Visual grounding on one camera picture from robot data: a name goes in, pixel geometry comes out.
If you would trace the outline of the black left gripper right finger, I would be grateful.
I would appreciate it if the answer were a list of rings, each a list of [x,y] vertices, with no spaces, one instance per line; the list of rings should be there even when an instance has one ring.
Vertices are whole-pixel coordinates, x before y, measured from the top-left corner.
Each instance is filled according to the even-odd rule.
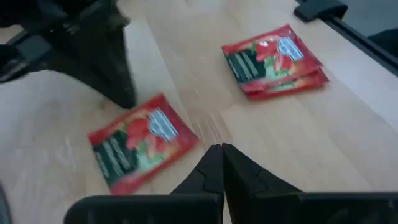
[[[224,191],[232,224],[289,224],[300,189],[254,162],[232,144],[222,144]]]

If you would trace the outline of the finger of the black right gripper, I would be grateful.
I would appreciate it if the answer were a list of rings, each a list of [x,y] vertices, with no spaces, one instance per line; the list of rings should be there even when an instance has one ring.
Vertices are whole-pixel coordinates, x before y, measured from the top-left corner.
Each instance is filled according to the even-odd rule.
[[[81,81],[122,108],[136,105],[123,28],[99,25],[57,34],[49,42],[54,49],[50,70]]]

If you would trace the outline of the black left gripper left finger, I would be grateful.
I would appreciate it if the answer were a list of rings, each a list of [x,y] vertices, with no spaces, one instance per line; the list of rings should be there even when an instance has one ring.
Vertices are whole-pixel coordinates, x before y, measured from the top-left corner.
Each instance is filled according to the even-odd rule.
[[[223,148],[215,144],[210,146],[191,173],[170,194],[215,196],[215,223],[223,224],[223,181]]]

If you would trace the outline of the black table frame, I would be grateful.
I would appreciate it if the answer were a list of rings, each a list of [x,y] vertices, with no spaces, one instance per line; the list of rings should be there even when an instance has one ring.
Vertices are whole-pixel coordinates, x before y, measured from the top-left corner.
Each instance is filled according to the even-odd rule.
[[[343,21],[348,5],[341,0],[295,0],[293,14],[304,23],[320,19],[398,78],[398,28],[365,36]]]

